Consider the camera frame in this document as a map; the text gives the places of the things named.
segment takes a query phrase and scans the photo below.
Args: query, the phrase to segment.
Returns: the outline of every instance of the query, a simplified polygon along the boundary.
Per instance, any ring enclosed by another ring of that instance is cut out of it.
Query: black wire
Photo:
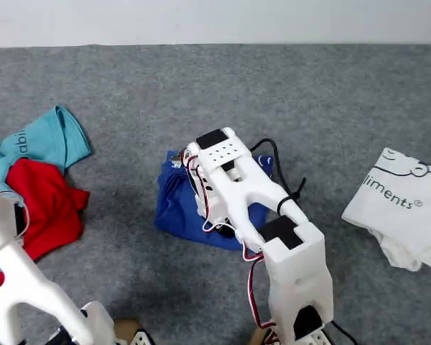
[[[307,179],[303,178],[302,181],[300,182],[297,190],[295,192],[292,192],[290,190],[289,186],[287,185],[287,182],[286,182],[286,179],[284,178],[284,175],[282,174],[281,162],[279,161],[278,146],[276,145],[276,142],[273,139],[263,138],[257,144],[255,144],[253,147],[251,147],[251,149],[250,149],[251,152],[253,152],[254,150],[257,150],[257,148],[259,148],[259,146],[262,145],[264,142],[270,143],[270,145],[273,147],[274,164],[276,164],[276,170],[277,170],[277,173],[279,176],[279,180],[281,181],[282,187],[284,188],[284,190],[286,191],[286,193],[288,195],[286,198],[282,199],[278,203],[277,213],[279,214],[279,210],[285,201],[288,201],[289,199],[292,199],[293,201],[297,201],[300,198],[300,192],[302,191],[303,186],[307,182]]]
[[[264,142],[269,142],[273,146],[274,163],[276,164],[276,170],[278,172],[279,180],[281,181],[282,186],[286,190],[286,193],[292,197],[292,192],[286,183],[286,179],[284,178],[284,175],[282,174],[281,162],[279,161],[278,146],[276,146],[276,142],[274,142],[274,140],[270,138],[263,138],[257,144],[251,147],[251,152],[257,150],[257,148],[260,145],[262,145]]]
[[[356,339],[354,339],[354,337],[351,334],[349,334],[349,332],[345,331],[338,323],[336,323],[334,320],[332,320],[330,323],[333,324],[333,326],[336,329],[338,329],[343,335],[345,335],[348,339],[350,339],[354,345],[358,345],[358,342],[356,341]]]

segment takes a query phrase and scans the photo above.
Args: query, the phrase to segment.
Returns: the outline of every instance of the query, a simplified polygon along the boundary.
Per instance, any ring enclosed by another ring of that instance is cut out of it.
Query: red wire
[[[267,336],[267,338],[265,339],[264,344],[268,344],[268,345],[270,345],[270,344],[274,344],[274,343],[277,343],[277,342],[279,342],[279,339],[278,339],[278,337],[277,337],[276,333],[272,331],[272,332]]]
[[[258,253],[258,254],[252,255],[251,257],[248,257],[247,256],[247,246],[246,246],[246,243],[244,243],[244,241],[242,241],[242,242],[243,242],[243,259],[244,259],[244,261],[250,262],[250,261],[254,261],[255,259],[258,259],[258,258],[264,256],[263,253]]]
[[[256,259],[251,266],[251,269],[249,270],[249,276],[247,279],[247,292],[248,292],[248,298],[249,298],[249,305],[251,306],[251,311],[252,311],[252,315],[254,316],[254,320],[256,321],[256,325],[259,328],[269,328],[272,326],[275,326],[276,323],[273,321],[268,321],[265,323],[260,322],[260,316],[259,316],[259,312],[257,310],[257,304],[254,298],[254,291],[252,290],[252,278],[254,277],[254,267],[256,265],[257,262],[262,262],[264,261],[264,257],[259,257],[258,259]]]
[[[198,180],[200,180],[200,184],[201,184],[201,189],[203,190],[203,197],[204,197],[204,206],[205,206],[205,210],[206,210],[206,219],[209,219],[209,201],[208,201],[208,194],[206,193],[206,189],[204,188],[204,183],[203,183],[203,179],[200,176],[200,173],[198,172],[198,168],[200,167],[200,165],[197,165],[195,168],[195,172],[196,175],[198,176]],[[210,228],[209,230],[205,230],[203,229],[204,232],[212,232],[212,230],[214,230],[214,228]]]

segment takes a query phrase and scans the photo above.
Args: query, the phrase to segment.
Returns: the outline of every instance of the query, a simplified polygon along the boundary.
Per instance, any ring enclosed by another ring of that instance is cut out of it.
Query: clothing pile
[[[22,246],[33,260],[83,232],[78,212],[89,192],[71,188],[64,172],[90,153],[79,123],[62,106],[0,142],[0,190],[19,194],[28,208]],[[3,281],[0,270],[0,285]]]

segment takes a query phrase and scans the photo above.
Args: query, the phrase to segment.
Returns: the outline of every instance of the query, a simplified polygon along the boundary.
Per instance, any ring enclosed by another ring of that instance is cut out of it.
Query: red cloth
[[[21,158],[9,169],[6,183],[29,209],[23,247],[33,260],[76,241],[83,232],[78,211],[86,207],[89,192],[69,187],[56,166]],[[3,281],[0,272],[0,285]]]

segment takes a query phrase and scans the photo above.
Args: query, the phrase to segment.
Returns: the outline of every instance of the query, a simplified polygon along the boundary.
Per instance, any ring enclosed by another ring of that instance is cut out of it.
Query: turquoise cloth
[[[55,106],[0,142],[0,190],[11,190],[5,180],[9,168],[19,158],[56,165],[63,174],[90,153],[88,140],[75,117],[63,106]]]

